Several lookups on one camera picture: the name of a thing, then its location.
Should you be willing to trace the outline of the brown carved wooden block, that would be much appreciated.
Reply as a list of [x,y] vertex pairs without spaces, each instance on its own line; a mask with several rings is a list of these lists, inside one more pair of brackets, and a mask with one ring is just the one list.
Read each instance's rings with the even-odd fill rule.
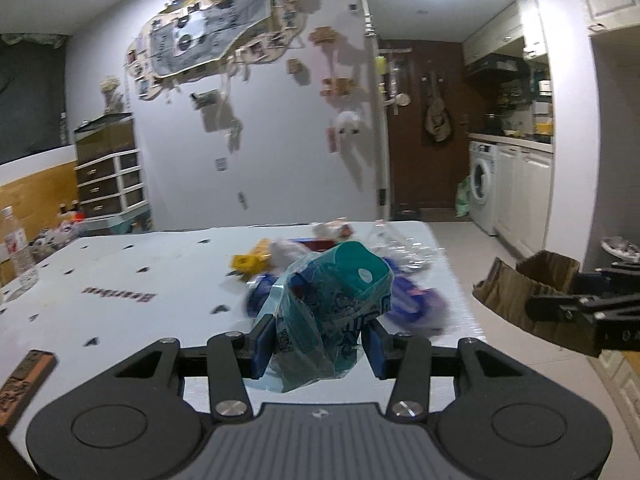
[[52,352],[30,350],[1,387],[1,429],[9,434],[58,364]]

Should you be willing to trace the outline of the teal clear plastic bag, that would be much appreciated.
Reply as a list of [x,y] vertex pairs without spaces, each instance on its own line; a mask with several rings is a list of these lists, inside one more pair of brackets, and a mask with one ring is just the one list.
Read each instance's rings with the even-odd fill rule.
[[259,387],[285,393],[347,375],[363,326],[390,310],[393,271],[349,240],[292,263],[259,311],[276,320],[276,350]]

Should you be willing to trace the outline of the white crumpled plastic bag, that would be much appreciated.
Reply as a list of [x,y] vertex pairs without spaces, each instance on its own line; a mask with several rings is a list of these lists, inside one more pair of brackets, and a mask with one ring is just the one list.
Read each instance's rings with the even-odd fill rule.
[[295,240],[278,238],[269,244],[269,263],[274,275],[281,275],[292,263],[310,253],[310,249]]

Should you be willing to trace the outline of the white kitchen cabinets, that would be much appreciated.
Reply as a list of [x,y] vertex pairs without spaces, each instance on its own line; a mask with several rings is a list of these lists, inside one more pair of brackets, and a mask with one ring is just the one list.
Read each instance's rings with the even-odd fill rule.
[[544,248],[552,176],[551,153],[498,145],[495,229],[525,258]]

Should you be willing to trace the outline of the yellow toy block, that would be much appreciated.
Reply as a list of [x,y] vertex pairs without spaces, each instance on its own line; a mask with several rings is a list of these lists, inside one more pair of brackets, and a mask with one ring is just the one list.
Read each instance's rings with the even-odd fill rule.
[[270,240],[263,238],[246,254],[232,257],[230,268],[233,272],[253,276],[270,268]]

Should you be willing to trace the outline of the clear plastic water bottle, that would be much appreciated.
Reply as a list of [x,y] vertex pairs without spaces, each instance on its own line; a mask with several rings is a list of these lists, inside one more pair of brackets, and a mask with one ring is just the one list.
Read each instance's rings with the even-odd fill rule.
[[15,217],[11,206],[2,209],[1,233],[4,248],[13,264],[21,289],[31,289],[38,282],[38,269],[30,252],[26,232]]

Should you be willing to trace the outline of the brown round trash bin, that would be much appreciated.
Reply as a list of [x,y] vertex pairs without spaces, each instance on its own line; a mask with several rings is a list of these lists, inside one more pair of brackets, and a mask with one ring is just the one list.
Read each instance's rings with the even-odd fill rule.
[[608,281],[595,273],[579,271],[580,263],[570,257],[541,250],[509,266],[497,258],[487,278],[473,286],[473,297],[506,322],[560,347],[596,358],[601,350],[576,323],[560,322],[552,307],[528,310],[527,301],[536,296],[602,296]]

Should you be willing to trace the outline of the dark waste bin white liner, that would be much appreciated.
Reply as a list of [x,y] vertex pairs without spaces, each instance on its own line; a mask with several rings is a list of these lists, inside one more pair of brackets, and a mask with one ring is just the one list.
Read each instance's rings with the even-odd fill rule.
[[640,248],[626,238],[620,236],[603,237],[602,249],[609,255],[619,258],[623,262],[638,263],[640,261]]

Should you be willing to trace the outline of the clear crumpled plastic wrapper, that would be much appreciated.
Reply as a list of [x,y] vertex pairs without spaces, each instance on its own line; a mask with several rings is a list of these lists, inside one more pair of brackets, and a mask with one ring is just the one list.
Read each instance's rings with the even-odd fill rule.
[[413,274],[429,269],[444,252],[440,247],[424,244],[405,236],[390,222],[378,220],[364,239],[375,255],[390,260],[401,272]]

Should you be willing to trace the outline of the blue purple snack bag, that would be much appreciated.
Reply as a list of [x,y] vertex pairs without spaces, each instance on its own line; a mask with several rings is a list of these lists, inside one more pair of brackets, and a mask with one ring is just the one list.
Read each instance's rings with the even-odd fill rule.
[[[428,330],[440,333],[447,325],[448,302],[434,288],[422,288],[409,274],[385,258],[394,274],[390,310],[387,316],[396,324],[412,330]],[[248,292],[244,306],[250,318],[256,318],[269,296],[272,285],[277,281],[273,273],[257,274],[248,281]]]

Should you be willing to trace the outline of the hanging bag on door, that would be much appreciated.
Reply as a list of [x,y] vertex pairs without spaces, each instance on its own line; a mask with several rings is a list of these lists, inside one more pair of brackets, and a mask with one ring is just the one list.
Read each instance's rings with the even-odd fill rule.
[[451,134],[448,110],[439,90],[435,72],[428,75],[427,108],[424,119],[425,132],[436,143],[445,142]]

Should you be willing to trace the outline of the white front-load washing machine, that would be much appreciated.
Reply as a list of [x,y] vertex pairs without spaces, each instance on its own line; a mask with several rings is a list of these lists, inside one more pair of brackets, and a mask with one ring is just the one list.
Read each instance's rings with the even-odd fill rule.
[[495,236],[497,147],[470,142],[470,216],[487,235]]

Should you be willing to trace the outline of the drawer storage cabinet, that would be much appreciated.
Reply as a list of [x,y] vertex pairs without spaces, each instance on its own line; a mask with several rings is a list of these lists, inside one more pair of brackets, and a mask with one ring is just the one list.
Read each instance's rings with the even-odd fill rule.
[[79,211],[88,236],[152,230],[141,151],[130,113],[104,114],[74,130]]

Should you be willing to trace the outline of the green plastic bag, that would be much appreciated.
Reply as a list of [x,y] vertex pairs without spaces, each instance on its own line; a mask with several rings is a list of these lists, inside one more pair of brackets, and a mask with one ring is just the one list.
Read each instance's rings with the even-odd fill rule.
[[454,210],[457,218],[464,218],[470,214],[471,179],[466,176],[457,186]]

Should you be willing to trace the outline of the brown wooden door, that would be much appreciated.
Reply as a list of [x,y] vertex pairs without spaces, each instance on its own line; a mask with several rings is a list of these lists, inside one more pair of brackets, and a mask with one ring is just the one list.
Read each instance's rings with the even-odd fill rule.
[[382,39],[397,91],[410,103],[387,109],[390,206],[400,218],[454,208],[469,173],[468,132],[482,124],[486,100],[465,80],[462,45]]

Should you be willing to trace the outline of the world map wall decoration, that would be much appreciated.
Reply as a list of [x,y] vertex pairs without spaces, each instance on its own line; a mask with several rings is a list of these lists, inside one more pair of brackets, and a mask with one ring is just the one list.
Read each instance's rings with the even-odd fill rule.
[[170,0],[126,52],[137,96],[277,61],[304,30],[303,0]]

